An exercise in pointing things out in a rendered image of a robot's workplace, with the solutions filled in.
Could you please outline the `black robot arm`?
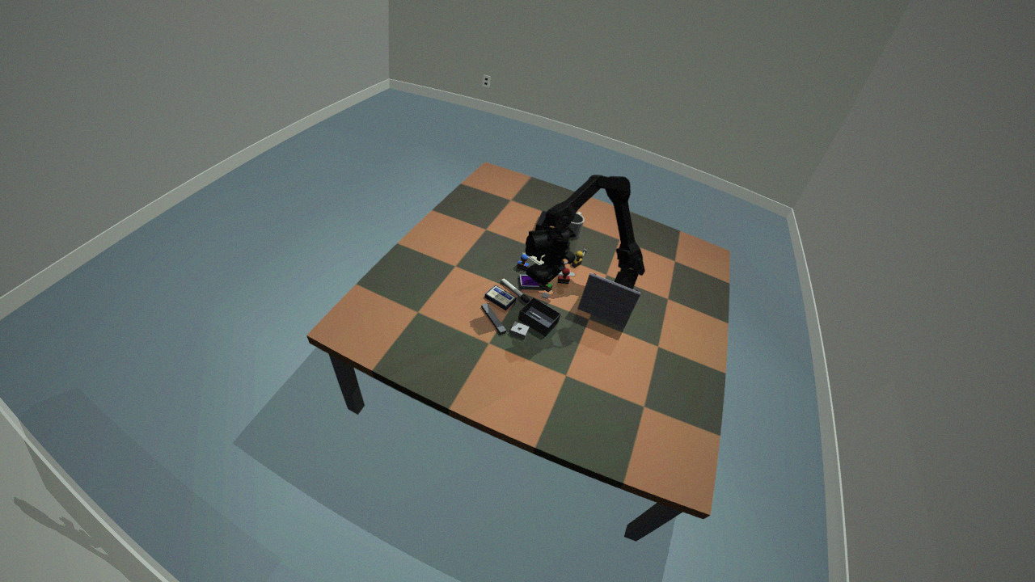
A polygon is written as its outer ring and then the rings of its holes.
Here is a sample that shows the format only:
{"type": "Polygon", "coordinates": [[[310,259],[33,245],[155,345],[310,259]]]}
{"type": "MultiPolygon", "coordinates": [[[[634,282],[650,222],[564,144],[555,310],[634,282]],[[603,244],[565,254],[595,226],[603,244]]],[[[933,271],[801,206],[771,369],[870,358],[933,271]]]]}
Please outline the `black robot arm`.
{"type": "Polygon", "coordinates": [[[574,220],[581,206],[600,188],[607,190],[607,195],[611,203],[614,204],[619,228],[621,243],[619,248],[616,248],[616,254],[621,269],[615,281],[621,286],[633,289],[637,277],[644,275],[644,263],[642,251],[635,243],[635,231],[633,231],[631,211],[628,207],[631,181],[624,176],[592,175],[585,181],[583,187],[579,187],[565,202],[555,205],[553,209],[548,209],[546,220],[541,224],[539,231],[529,231],[526,254],[535,255],[540,261],[541,255],[546,255],[549,250],[555,253],[564,253],[569,237],[576,237],[572,228],[568,227],[570,222],[574,220]]]}

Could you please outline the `blue stamp pad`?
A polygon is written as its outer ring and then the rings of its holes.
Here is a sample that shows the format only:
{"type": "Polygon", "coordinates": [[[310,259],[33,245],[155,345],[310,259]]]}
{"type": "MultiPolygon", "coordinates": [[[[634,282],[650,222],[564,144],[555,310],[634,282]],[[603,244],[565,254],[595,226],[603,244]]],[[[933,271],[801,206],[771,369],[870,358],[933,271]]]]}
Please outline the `blue stamp pad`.
{"type": "Polygon", "coordinates": [[[487,298],[487,301],[496,303],[496,305],[499,305],[503,310],[507,310],[510,305],[513,305],[515,299],[518,299],[514,295],[499,286],[489,289],[484,297],[487,298]]]}

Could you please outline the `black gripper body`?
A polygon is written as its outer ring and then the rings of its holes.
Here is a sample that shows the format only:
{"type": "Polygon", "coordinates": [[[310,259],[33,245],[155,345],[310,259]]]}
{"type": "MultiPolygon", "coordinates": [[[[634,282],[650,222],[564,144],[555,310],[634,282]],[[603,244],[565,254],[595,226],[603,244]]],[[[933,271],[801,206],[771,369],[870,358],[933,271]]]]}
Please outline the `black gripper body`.
{"type": "Polygon", "coordinates": [[[541,284],[543,281],[546,281],[548,277],[551,275],[553,268],[557,269],[564,264],[564,259],[567,259],[567,263],[569,264],[574,261],[574,254],[568,248],[566,248],[564,253],[555,253],[554,251],[549,250],[546,251],[546,255],[541,257],[541,260],[544,263],[541,265],[539,265],[539,263],[534,263],[531,265],[531,268],[527,268],[527,277],[531,277],[531,279],[541,284]]]}

